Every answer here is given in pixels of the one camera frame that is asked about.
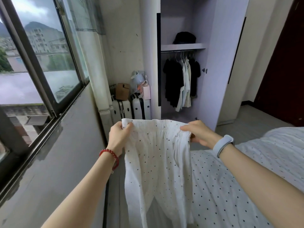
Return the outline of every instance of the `door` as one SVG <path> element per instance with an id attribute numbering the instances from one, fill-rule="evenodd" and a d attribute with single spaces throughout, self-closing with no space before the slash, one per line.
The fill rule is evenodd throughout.
<path id="1" fill-rule="evenodd" d="M 216 0 L 197 118 L 215 130 L 249 0 Z"/>
<path id="2" fill-rule="evenodd" d="M 304 0 L 295 0 L 265 72 L 255 106 L 304 126 Z"/>

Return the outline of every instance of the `elastic waistband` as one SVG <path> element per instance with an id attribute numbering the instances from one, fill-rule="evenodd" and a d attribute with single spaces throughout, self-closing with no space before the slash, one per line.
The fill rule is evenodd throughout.
<path id="1" fill-rule="evenodd" d="M 159 130 L 180 130 L 180 127 L 186 125 L 183 122 L 177 122 L 173 120 L 141 120 L 141 119 L 127 119 L 123 118 L 122 126 L 125 128 L 129 122 L 133 122 L 134 127 L 133 131 L 141 132 L 141 131 L 159 131 Z"/>

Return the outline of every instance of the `hand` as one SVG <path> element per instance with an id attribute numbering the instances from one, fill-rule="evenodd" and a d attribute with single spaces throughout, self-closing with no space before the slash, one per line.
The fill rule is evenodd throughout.
<path id="1" fill-rule="evenodd" d="M 188 125 L 181 126 L 180 129 L 192 133 L 191 142 L 199 142 L 210 149 L 213 149 L 215 144 L 222 138 L 200 120 L 189 122 Z"/>
<path id="2" fill-rule="evenodd" d="M 127 127 L 124 130 L 122 129 L 121 122 L 117 122 L 111 127 L 107 149 L 112 150 L 117 155 L 117 157 L 122 154 L 123 147 L 125 146 L 127 138 L 130 135 L 132 127 L 132 122 L 128 123 Z"/>

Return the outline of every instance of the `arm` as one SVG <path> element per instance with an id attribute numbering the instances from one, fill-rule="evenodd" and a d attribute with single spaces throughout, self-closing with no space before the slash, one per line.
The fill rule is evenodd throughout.
<path id="1" fill-rule="evenodd" d="M 222 138 L 201 121 L 190 122 L 180 129 L 190 131 L 192 141 L 210 149 Z M 304 194 L 299 189 L 232 144 L 227 145 L 219 157 L 253 203 L 276 228 L 303 226 Z"/>
<path id="2" fill-rule="evenodd" d="M 121 122 L 112 126 L 107 149 L 120 156 L 132 126 L 133 124 L 129 123 L 124 130 L 121 129 Z M 115 158 L 111 153 L 103 152 L 92 169 L 51 214 L 42 228 L 90 227 L 114 162 Z"/>

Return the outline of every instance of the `red beaded bracelet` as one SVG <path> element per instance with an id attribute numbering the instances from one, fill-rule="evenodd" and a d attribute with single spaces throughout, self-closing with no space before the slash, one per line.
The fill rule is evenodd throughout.
<path id="1" fill-rule="evenodd" d="M 115 170 L 115 169 L 118 167 L 118 165 L 119 165 L 118 157 L 117 157 L 116 154 L 115 154 L 112 150 L 110 150 L 110 149 L 103 149 L 103 150 L 99 153 L 99 157 L 101 156 L 101 154 L 102 154 L 103 152 L 110 152 L 110 153 L 114 156 L 114 158 L 116 159 L 116 165 L 112 168 L 112 170 Z"/>

